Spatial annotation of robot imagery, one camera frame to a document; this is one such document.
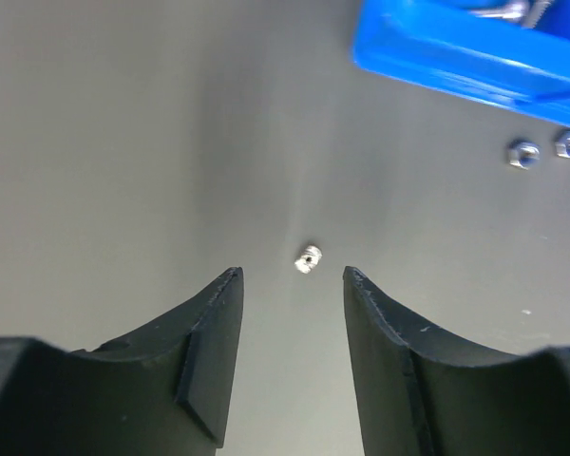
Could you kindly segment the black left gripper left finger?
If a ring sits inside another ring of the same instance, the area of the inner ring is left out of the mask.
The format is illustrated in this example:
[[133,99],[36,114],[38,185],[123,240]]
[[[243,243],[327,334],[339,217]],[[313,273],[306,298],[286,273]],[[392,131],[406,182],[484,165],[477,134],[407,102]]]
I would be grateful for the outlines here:
[[239,268],[93,351],[0,337],[0,455],[213,455],[243,314]]

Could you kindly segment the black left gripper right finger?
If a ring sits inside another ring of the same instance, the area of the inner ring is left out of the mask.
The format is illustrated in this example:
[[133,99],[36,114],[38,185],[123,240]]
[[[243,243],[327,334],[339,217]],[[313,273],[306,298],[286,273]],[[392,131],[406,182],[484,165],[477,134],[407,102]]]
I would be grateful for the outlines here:
[[344,310],[368,455],[570,455],[570,347],[525,355],[449,332],[354,267]]

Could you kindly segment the long silver screw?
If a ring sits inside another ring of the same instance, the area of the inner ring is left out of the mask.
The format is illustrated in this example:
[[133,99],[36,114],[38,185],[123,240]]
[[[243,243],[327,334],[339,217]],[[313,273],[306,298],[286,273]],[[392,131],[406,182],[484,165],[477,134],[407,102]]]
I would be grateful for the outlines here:
[[553,4],[554,1],[550,0],[511,0],[498,7],[469,9],[468,12],[478,17],[504,20],[532,29]]

